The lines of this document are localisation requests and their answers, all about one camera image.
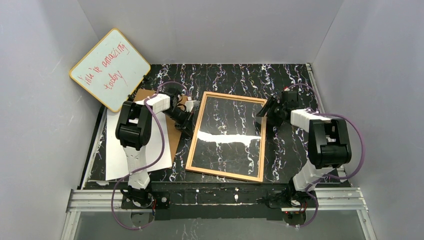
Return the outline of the printed colour photo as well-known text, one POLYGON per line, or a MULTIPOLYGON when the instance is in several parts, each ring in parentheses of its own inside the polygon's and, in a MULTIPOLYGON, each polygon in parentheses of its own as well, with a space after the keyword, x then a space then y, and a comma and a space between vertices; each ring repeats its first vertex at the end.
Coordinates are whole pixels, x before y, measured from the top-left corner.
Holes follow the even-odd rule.
MULTIPOLYGON (((107 181, 117 180, 129 173, 127 165, 127 157, 120 141, 116 138, 116 127, 119 119, 119 112, 107 110, 106 114, 106 170, 105 179, 107 181)), ((162 112, 156 114, 162 131, 164 133, 164 153, 161 159, 153 166, 147 169, 148 172, 170 168, 172 159, 170 153, 170 145, 168 139, 166 115, 162 112)), ((150 140, 146 146, 146 163, 153 163, 159 156, 162 149, 162 139, 160 130, 155 120, 152 120, 152 133, 150 140)))

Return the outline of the brown frame backing board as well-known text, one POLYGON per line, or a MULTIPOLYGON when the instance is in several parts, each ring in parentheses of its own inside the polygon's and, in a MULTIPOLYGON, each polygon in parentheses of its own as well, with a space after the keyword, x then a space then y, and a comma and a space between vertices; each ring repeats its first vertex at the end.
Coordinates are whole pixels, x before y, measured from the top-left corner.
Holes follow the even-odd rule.
MULTIPOLYGON (((136 92, 135 95, 135 101, 141 101, 146 97, 152 96, 155 93, 154 90, 148 90, 148 89, 139 89, 136 92)), ((172 162, 175 159, 178 145, 180 142, 180 138, 182 136, 182 133, 176 129, 175 127, 175 121, 172 120, 170 117, 166 117, 166 126, 167 126, 167 134, 168 134, 168 142, 169 142, 169 148, 170 148, 170 155, 172 162)))

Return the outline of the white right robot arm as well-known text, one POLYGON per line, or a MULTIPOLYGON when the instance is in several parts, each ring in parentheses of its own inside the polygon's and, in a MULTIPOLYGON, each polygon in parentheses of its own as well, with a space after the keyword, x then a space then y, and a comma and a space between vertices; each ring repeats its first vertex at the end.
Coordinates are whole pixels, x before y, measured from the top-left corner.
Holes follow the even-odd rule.
POLYGON ((319 180, 351 161, 346 121, 320 116, 317 112, 301 108, 298 94, 292 90, 282 91, 280 97, 270 97, 256 116, 266 118, 267 124, 272 127, 287 122, 308 133, 308 160, 300 172, 290 179, 291 192, 306 193, 314 190, 319 180))

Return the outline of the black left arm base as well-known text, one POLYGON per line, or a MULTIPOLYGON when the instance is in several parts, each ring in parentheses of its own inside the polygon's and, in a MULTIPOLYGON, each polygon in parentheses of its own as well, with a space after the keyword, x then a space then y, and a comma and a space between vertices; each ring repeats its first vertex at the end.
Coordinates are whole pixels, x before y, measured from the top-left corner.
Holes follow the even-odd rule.
POLYGON ((167 209, 170 207, 170 193, 145 189, 120 190, 122 209, 167 209))

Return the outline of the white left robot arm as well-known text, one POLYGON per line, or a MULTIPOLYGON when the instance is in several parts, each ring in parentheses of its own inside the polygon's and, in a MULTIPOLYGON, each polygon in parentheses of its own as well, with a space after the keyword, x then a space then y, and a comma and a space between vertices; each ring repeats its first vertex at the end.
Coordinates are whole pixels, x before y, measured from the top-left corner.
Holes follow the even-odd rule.
POLYGON ((194 134, 194 109, 199 101, 190 97, 183 100, 183 94, 176 88, 157 91, 143 100, 123 103, 117 121, 115 136, 127 158, 128 189, 145 190, 150 183, 147 163, 147 145, 152 135, 152 124, 156 123, 161 140, 159 156, 165 152, 165 132, 157 117, 163 113, 174 121, 175 128, 182 134, 192 137, 194 134))

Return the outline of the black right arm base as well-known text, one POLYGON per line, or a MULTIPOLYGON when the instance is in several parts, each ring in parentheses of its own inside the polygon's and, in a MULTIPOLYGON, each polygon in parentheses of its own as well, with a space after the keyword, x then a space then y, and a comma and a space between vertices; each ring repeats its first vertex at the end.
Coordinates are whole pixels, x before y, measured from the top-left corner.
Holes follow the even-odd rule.
POLYGON ((315 207, 315 201, 312 197, 316 197, 316 192, 309 191, 290 191, 290 190, 271 190, 268 191, 265 198, 265 204, 271 209, 294 208, 295 210, 304 211, 308 207, 315 207))

